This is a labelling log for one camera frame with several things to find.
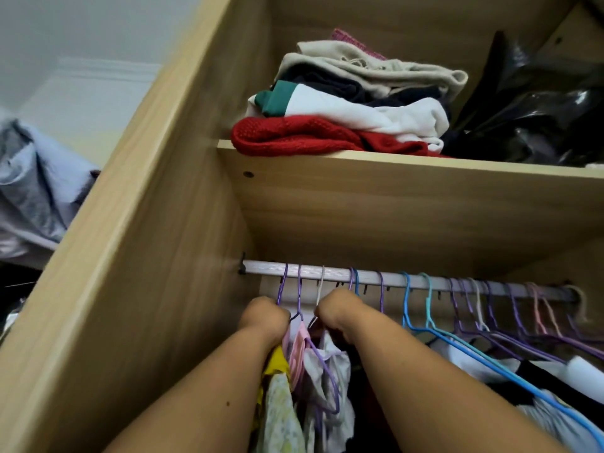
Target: wooden shelf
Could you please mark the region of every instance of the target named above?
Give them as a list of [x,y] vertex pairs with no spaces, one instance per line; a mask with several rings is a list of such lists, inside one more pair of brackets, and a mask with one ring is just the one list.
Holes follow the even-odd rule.
[[492,276],[604,225],[601,170],[352,151],[258,158],[228,140],[218,151],[266,260]]

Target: person's left hand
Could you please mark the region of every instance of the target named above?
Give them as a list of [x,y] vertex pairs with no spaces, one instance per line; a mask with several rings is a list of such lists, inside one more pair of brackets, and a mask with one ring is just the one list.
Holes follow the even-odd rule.
[[251,328],[260,332],[270,348],[281,343],[288,326],[289,312],[268,297],[253,299],[239,320],[239,330]]

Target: green fabric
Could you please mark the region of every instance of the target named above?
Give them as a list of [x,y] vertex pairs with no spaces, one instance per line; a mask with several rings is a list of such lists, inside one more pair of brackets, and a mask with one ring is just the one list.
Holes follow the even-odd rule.
[[289,81],[277,81],[273,90],[258,92],[254,98],[254,104],[267,118],[284,116],[289,100],[297,86],[298,84]]

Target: hand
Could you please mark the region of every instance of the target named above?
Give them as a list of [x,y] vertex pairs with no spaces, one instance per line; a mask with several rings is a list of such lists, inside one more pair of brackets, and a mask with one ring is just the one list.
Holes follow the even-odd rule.
[[332,290],[323,297],[316,308],[315,315],[331,329],[342,332],[344,339],[351,342],[351,328],[358,312],[367,307],[360,297],[346,288]]
[[289,312],[275,304],[268,297],[256,297],[246,307],[239,320],[238,329],[250,329],[260,332],[268,348],[281,343],[288,331]]

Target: red garment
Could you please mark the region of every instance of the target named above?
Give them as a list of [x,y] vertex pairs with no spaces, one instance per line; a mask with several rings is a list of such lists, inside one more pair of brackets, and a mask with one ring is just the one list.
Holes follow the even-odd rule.
[[247,156],[295,156],[337,151],[375,151],[412,156],[445,157],[423,141],[400,143],[393,136],[351,130],[317,116],[245,118],[231,131],[237,151]]
[[344,30],[340,30],[339,28],[336,28],[333,30],[332,37],[330,39],[335,40],[335,41],[343,41],[344,43],[348,43],[353,46],[356,46],[361,51],[365,52],[368,55],[371,55],[372,57],[375,57],[376,59],[388,60],[382,54],[372,51],[366,45],[364,45],[359,40],[357,40],[355,37],[353,37],[351,34],[349,34],[348,32],[345,32]]

